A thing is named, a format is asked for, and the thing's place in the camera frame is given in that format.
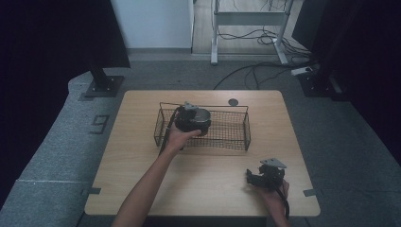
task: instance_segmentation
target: black wire basket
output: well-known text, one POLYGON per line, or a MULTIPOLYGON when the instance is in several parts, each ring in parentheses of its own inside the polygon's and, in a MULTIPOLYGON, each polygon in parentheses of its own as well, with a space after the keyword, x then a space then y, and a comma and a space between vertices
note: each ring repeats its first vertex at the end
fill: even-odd
MULTIPOLYGON (((171 115, 180 104, 160 103, 154 130, 156 146, 160 147, 165 139, 166 127, 171 115)), ((248 150, 251 131, 248 106, 199 106, 211 114, 212 124, 204 136, 189 139, 186 147, 215 147, 248 150)))

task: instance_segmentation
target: gray floor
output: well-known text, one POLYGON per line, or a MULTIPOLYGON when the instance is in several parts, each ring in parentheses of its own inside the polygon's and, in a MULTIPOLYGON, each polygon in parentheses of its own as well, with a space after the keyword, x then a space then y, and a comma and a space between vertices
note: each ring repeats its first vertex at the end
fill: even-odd
MULTIPOLYGON (((72 79, 64 108, 1 210, 0 226, 109 226, 113 217, 81 214, 124 93, 211 90, 237 68, 266 60, 226 57, 211 66, 207 56, 138 54, 131 56, 131 69, 105 70, 107 75, 125 76, 113 98, 82 99, 91 75, 72 79), (100 134, 91 133, 101 131, 102 126, 93 124, 97 115, 110 117, 100 134)), ((260 81, 282 70, 263 67, 256 75, 260 81)), ((245 72, 235 74, 218 89, 245 90, 244 77, 245 72)), ((254 88, 251 77, 247 83, 254 88)), ((401 226, 400 166, 349 102, 305 97, 289 72, 261 84, 261 89, 282 92, 322 209, 318 217, 291 217, 293 226, 401 226)), ((157 223, 225 226, 229 222, 224 218, 147 222, 157 223)), ((252 219, 245 224, 235 219, 230 225, 263 226, 252 219)))
MULTIPOLYGON (((194 5, 195 22, 194 22, 194 39, 192 51, 194 54, 210 54, 211 42, 213 37, 212 27, 212 7, 209 0, 197 0, 194 5)), ((292 40, 291 35, 298 19, 299 11, 304 0, 294 0, 291 8, 288 24, 284 33, 284 37, 291 41, 291 44, 303 48, 292 40)), ((283 11, 285 0, 272 1, 271 8, 268 0, 220 0, 220 11, 283 11)), ((219 33, 231 34, 235 36, 243 36, 254 30, 262 29, 262 26, 220 26, 219 33)), ((279 26, 266 26, 266 30, 278 33, 279 26)), ((258 37, 262 35, 261 31, 255 32, 249 37, 258 37)), ((257 40, 235 39, 223 40, 218 37, 218 53, 220 54, 247 54, 247 55, 269 55, 275 54, 272 45, 262 45, 257 40)))

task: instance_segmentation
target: hand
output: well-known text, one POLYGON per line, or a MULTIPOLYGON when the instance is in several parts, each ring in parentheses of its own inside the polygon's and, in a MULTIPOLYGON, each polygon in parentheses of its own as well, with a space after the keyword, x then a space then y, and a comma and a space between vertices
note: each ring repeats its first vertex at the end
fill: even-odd
POLYGON ((201 134, 200 130, 182 132, 179 129, 177 129, 175 123, 173 123, 169 131, 169 136, 165 150, 177 153, 181 148, 183 148, 188 139, 200 134, 201 134))
MULTIPOLYGON (((276 226, 289 226, 286 219, 286 207, 283 204, 280 196, 275 190, 269 190, 268 188, 255 187, 254 188, 262 197, 268 211, 273 218, 276 226)), ((289 183, 283 179, 283 185, 280 186, 280 191, 287 198, 289 183)))

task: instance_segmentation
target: wire basket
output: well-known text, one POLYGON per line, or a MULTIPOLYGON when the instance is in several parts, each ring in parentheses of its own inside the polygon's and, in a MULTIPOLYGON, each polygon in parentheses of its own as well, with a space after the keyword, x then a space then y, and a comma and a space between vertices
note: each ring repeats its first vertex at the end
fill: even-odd
MULTIPOLYGON (((171 115, 180 104, 160 103, 154 130, 156 146, 165 139, 166 127, 171 115)), ((186 142, 186 147, 215 147, 248 150, 251 131, 248 106, 199 106, 211 114, 212 124, 204 136, 196 136, 186 142)))

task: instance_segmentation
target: black curtain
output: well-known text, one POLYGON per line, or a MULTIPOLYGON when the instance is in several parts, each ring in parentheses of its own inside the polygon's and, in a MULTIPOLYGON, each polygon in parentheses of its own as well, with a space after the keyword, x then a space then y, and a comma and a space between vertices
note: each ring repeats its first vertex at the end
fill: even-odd
POLYGON ((68 81, 98 67, 130 67, 109 0, 18 0, 0 5, 1 198, 68 96, 68 81))

